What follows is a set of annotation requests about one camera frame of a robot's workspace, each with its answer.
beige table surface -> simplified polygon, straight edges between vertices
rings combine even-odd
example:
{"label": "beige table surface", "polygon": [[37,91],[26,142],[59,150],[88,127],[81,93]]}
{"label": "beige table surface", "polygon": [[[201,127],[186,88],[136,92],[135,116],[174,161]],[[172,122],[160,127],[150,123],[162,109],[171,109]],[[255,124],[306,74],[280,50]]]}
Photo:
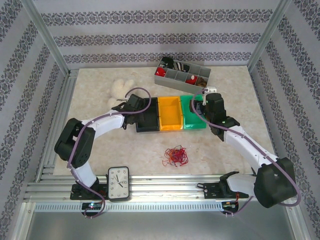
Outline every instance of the beige table surface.
{"label": "beige table surface", "polygon": [[[210,67],[208,86],[222,94],[227,115],[234,117],[260,145],[273,153],[271,141],[246,66]],[[189,93],[154,84],[155,67],[80,69],[67,119],[86,120],[109,111],[109,87],[117,79],[133,79],[152,97],[181,96]],[[134,92],[147,97],[141,90]],[[189,163],[163,166],[167,148],[182,145]],[[213,135],[210,128],[196,131],[136,133],[112,130],[94,141],[89,159],[96,175],[105,175],[110,167],[127,166],[131,175],[225,174],[231,171],[251,173],[250,165],[231,146]],[[70,175],[67,163],[57,157],[54,175]]]}

wall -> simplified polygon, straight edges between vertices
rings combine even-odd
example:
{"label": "wall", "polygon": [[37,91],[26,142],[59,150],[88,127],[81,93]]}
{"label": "wall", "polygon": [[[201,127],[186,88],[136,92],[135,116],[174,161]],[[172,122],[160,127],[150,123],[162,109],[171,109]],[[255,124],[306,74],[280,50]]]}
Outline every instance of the wall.
{"label": "wall", "polygon": [[279,0],[35,0],[70,69],[246,65]]}
{"label": "wall", "polygon": [[64,75],[17,0],[0,0],[0,240],[35,179]]}
{"label": "wall", "polygon": [[311,239],[320,239],[319,2],[291,2],[251,73],[276,153],[294,163]]}

black bin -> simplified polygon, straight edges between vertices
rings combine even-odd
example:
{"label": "black bin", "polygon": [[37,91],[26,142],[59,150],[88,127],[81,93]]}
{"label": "black bin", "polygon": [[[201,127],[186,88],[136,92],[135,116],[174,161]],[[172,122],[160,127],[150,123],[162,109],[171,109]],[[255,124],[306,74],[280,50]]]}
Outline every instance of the black bin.
{"label": "black bin", "polygon": [[[148,102],[149,98],[145,98],[144,108],[148,105]],[[144,121],[138,121],[135,123],[135,129],[137,133],[157,132],[160,130],[157,97],[151,98],[151,105],[142,114]]]}

gray floor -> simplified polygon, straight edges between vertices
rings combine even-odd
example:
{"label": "gray floor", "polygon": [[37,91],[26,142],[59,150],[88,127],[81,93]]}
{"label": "gray floor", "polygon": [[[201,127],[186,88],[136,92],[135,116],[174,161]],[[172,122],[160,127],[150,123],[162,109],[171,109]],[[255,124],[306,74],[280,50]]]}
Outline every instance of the gray floor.
{"label": "gray floor", "polygon": [[266,209],[251,202],[238,217],[220,212],[105,213],[85,219],[81,213],[33,215],[28,240],[291,240],[284,207]]}

clock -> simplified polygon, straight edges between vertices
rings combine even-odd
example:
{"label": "clock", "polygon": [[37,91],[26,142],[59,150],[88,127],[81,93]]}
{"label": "clock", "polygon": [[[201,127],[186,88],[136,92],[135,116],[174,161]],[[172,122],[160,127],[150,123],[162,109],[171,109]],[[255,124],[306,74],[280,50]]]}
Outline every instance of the clock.
{"label": "clock", "polygon": [[110,167],[108,170],[108,199],[111,202],[125,201],[130,197],[129,168]]}

